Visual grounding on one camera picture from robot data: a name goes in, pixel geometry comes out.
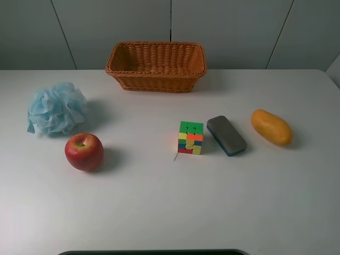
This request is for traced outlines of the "grey and blue eraser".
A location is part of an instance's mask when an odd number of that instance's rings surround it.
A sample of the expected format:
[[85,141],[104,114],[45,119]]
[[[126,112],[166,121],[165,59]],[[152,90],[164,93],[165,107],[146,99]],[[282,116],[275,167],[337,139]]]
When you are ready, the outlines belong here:
[[246,141],[225,116],[209,119],[207,129],[229,157],[246,150]]

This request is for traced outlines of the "multicoloured puzzle cube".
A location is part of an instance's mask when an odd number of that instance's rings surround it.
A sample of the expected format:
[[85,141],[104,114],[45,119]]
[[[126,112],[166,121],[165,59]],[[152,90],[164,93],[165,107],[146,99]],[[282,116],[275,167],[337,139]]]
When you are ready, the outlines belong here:
[[203,144],[203,124],[181,121],[177,139],[177,152],[200,155]]

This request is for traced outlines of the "brown wicker basket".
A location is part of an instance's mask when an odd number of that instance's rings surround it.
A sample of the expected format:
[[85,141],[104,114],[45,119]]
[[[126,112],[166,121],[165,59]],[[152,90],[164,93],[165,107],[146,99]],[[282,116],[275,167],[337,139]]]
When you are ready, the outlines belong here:
[[205,52],[194,42],[119,42],[105,71],[124,90],[191,92],[207,73]]

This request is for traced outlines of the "red apple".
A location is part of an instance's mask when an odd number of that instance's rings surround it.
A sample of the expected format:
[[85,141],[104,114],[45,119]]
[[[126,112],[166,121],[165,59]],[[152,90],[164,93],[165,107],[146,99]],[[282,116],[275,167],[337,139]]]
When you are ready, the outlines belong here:
[[91,172],[102,162],[104,147],[91,133],[79,133],[71,137],[64,148],[68,162],[76,169]]

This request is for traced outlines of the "orange mango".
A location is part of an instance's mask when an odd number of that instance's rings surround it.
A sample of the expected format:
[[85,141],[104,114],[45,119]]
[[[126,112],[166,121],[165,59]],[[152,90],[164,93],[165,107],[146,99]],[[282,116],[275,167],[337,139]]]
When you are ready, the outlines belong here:
[[266,110],[255,110],[251,115],[251,124],[262,137],[275,145],[288,146],[293,140],[291,127],[283,119]]

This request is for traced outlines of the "light blue bath loofah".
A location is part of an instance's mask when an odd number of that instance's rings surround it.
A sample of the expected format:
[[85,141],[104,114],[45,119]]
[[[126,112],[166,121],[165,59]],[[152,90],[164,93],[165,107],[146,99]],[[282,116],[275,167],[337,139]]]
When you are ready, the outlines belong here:
[[36,91],[28,105],[29,133],[70,133],[86,120],[87,100],[71,82]]

